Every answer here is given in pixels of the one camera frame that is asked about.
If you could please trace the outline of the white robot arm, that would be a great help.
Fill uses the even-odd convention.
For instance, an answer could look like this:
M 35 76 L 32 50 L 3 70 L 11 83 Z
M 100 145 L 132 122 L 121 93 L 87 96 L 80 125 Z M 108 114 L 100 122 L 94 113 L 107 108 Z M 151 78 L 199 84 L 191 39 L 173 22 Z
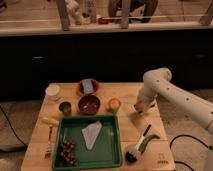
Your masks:
M 168 68 L 147 71 L 143 86 L 138 92 L 135 110 L 145 114 L 158 94 L 185 110 L 189 116 L 210 134 L 213 146 L 213 103 L 204 100 L 171 83 L 172 73 Z

